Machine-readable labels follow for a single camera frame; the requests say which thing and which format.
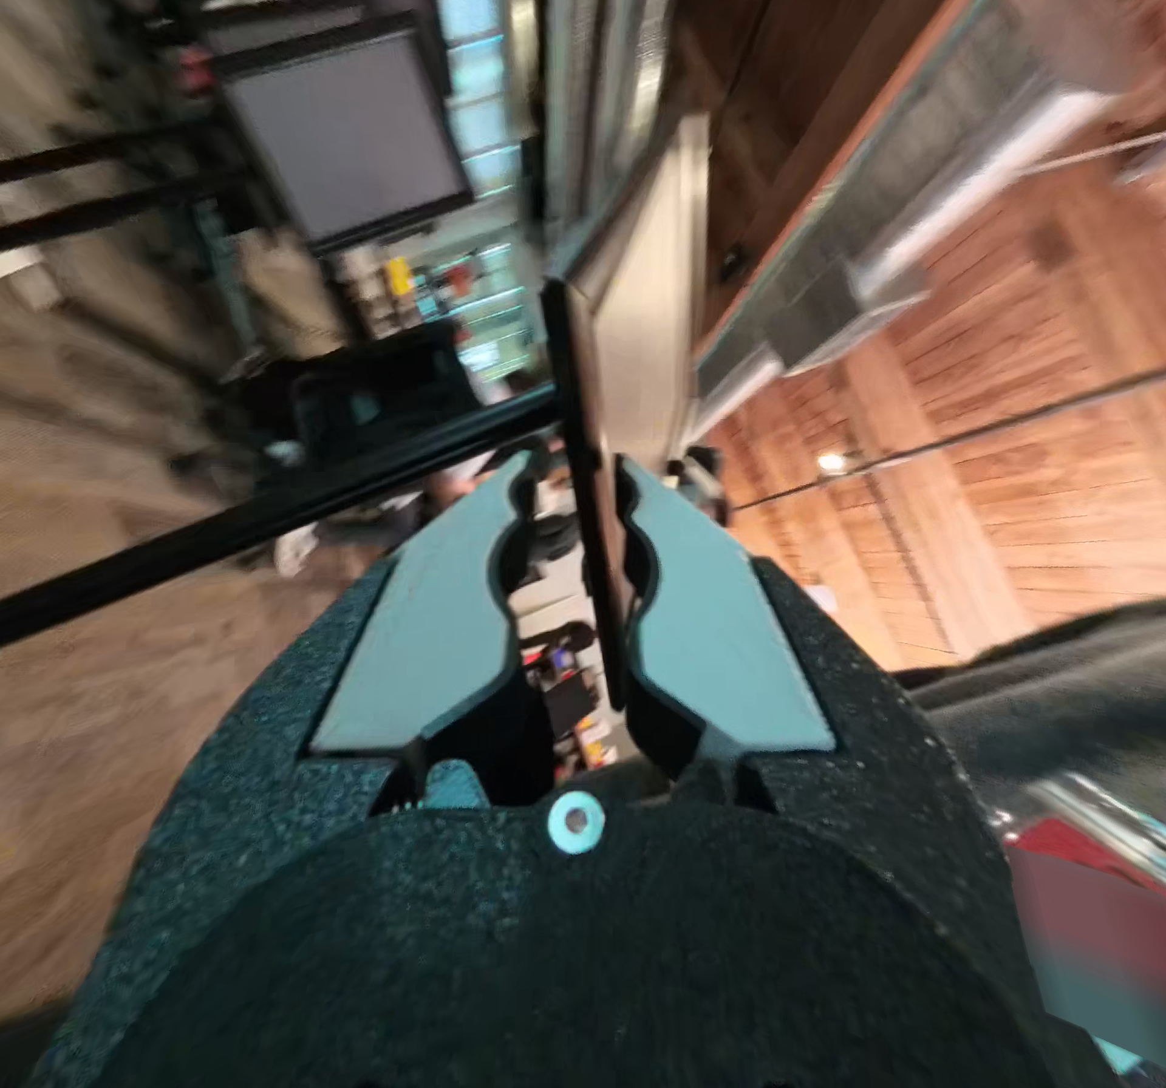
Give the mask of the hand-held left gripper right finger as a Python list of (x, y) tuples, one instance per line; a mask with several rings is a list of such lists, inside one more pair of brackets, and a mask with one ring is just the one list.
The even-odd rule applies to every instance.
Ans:
[(752, 556), (677, 488), (619, 459), (628, 626), (627, 725), (670, 781), (697, 762), (834, 753), (839, 739)]

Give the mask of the group of floor sign stands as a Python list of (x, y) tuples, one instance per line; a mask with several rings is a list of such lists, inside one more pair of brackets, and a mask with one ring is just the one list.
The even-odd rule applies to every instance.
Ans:
[(322, 258), (398, 235), (475, 202), (451, 130), (450, 69), (436, 0), (176, 4), (168, 44), (207, 51), (217, 112), (3, 162), (3, 184), (210, 133), (239, 164), (3, 227), (3, 251), (106, 228), (249, 182)]

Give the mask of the black snap frame sign stand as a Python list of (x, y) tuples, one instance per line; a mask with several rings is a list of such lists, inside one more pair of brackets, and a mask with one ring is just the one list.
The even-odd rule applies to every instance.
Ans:
[(577, 326), (571, 296), (560, 279), (546, 283), (541, 300), (551, 381), (506, 403), (423, 428), (323, 472), (298, 474), (287, 487), (262, 492), (242, 505), (11, 595), (2, 605), (3, 648), (244, 554), (364, 500), (388, 498), (464, 459), (556, 425), (573, 478), (609, 701), (615, 711), (625, 712), (629, 702), (622, 556), (612, 556), (608, 537), (612, 525), (621, 523), (606, 467), (602, 429), (595, 420), (598, 383), (587, 374), (587, 349), (579, 348), (590, 338), (591, 317), (585, 314)]

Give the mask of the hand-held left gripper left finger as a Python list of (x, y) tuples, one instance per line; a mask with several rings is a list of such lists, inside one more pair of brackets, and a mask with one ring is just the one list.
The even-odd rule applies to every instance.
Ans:
[(411, 538), (308, 743), (314, 756), (401, 756), (475, 735), (475, 712), (521, 676), (506, 586), (532, 522), (533, 455), (520, 452)]

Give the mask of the person's right forearm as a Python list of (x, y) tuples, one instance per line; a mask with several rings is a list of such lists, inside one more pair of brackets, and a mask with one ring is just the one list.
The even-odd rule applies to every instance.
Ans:
[(1164, 816), (1164, 600), (1081, 615), (962, 664), (894, 677), (986, 811), (1028, 817), (1032, 784), (1074, 773)]

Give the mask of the metal ceiling duct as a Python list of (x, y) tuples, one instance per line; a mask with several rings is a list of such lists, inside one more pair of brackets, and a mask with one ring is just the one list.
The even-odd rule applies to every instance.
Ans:
[(1145, 64), (1123, 0), (972, 0), (715, 335), (707, 402), (843, 355), (930, 294), (924, 259), (1108, 117)]

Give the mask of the red box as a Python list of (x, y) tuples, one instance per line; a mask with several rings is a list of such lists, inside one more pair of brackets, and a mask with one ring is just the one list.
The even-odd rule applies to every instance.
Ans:
[(1164, 1040), (1164, 886), (1060, 819), (1013, 834), (1006, 852), (1049, 1011), (1113, 1043)]

